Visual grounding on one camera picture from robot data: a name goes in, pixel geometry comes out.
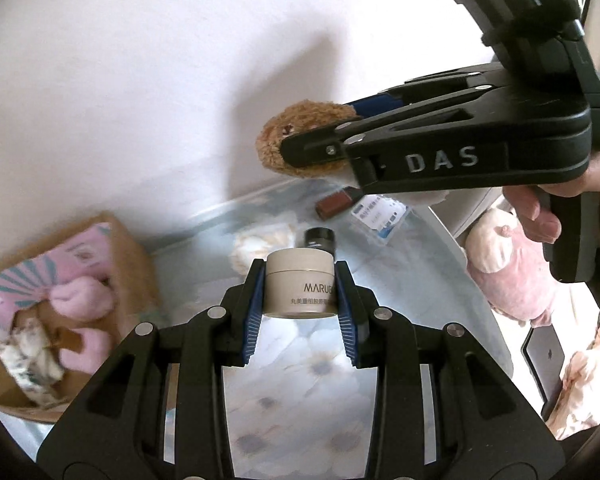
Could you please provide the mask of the person right hand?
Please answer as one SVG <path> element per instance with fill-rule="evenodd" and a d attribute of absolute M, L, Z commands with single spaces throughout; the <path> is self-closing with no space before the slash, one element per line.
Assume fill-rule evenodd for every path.
<path fill-rule="evenodd" d="M 503 194 L 513 206 L 524 234 L 532 242 L 553 244 L 562 234 L 560 220 L 541 205 L 537 187 L 504 186 Z M 592 156 L 588 169 L 577 179 L 564 183 L 541 184 L 539 190 L 558 197 L 576 197 L 583 193 L 600 194 L 600 152 Z"/>

